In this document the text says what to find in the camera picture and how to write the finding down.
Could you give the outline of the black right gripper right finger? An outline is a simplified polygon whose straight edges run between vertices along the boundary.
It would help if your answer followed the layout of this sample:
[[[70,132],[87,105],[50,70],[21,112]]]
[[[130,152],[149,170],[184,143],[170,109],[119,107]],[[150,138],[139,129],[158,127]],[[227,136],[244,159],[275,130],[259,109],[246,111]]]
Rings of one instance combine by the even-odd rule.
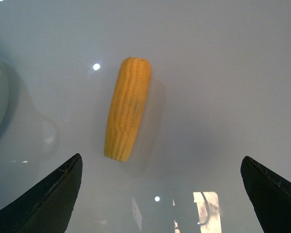
[[[241,164],[246,193],[265,233],[291,233],[291,182],[246,156]]]

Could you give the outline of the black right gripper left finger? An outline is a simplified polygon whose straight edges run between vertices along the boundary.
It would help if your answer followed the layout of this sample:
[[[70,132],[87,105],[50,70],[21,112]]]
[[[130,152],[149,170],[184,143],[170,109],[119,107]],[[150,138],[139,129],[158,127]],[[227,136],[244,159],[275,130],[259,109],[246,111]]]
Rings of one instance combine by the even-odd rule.
[[[76,154],[0,210],[0,233],[64,233],[82,178]]]

